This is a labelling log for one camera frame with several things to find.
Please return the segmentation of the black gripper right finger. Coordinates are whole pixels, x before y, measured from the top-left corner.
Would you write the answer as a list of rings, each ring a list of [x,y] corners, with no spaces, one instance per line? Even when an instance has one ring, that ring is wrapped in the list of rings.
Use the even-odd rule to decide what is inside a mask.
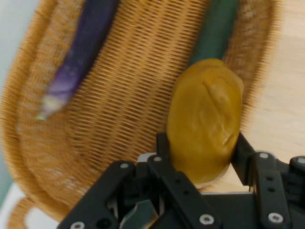
[[[304,156],[284,163],[272,153],[255,151],[239,134],[231,163],[242,184],[254,193],[262,228],[305,227]]]

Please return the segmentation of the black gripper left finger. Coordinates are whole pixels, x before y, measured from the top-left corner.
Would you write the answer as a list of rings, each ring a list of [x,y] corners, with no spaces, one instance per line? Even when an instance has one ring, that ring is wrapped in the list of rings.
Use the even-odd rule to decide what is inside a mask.
[[[59,223],[60,229],[219,229],[222,222],[170,162],[166,134],[143,162],[115,161]]]

